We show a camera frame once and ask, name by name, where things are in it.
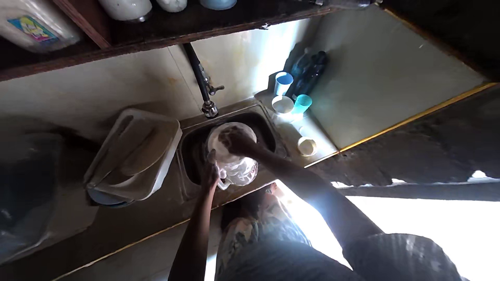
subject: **teal cup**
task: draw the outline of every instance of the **teal cup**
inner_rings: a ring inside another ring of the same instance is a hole
[[[295,104],[293,105],[293,109],[291,111],[292,114],[303,114],[308,108],[313,104],[313,99],[306,95],[301,94],[295,100]]]

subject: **shelf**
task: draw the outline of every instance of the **shelf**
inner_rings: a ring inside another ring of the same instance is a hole
[[[129,53],[226,35],[314,16],[337,10],[295,0],[238,0],[228,10],[204,8],[188,1],[178,13],[162,10],[154,0],[152,17],[143,23],[108,19],[111,47],[100,49],[89,37],[49,54],[25,51],[0,37],[0,81],[62,69]]]

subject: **kitchen sink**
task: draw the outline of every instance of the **kitchen sink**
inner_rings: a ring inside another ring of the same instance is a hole
[[[177,155],[181,172],[192,184],[196,186],[201,184],[203,167],[207,162],[207,138],[210,132],[228,122],[240,122],[248,125],[255,132],[258,144],[265,146],[279,156],[288,155],[264,108],[260,104],[254,104],[214,119],[205,119],[199,124],[182,129]]]

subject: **forearm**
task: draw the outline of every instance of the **forearm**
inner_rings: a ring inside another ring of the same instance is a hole
[[[265,149],[256,150],[251,157],[318,210],[342,247],[355,240],[383,233],[350,200],[315,173]]]
[[[210,211],[216,187],[204,188],[194,208],[173,260],[169,281],[201,281],[205,278],[210,231]]]

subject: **faucet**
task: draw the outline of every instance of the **faucet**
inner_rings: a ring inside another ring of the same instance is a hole
[[[207,118],[212,119],[219,114],[219,110],[217,109],[216,104],[210,100],[210,96],[215,95],[219,90],[224,90],[224,86],[213,87],[210,84],[210,77],[205,72],[205,69],[200,63],[200,60],[198,59],[191,43],[184,43],[182,46],[186,52],[189,64],[191,64],[192,71],[194,72],[194,76],[198,82],[201,97],[203,98],[201,112],[203,112]]]

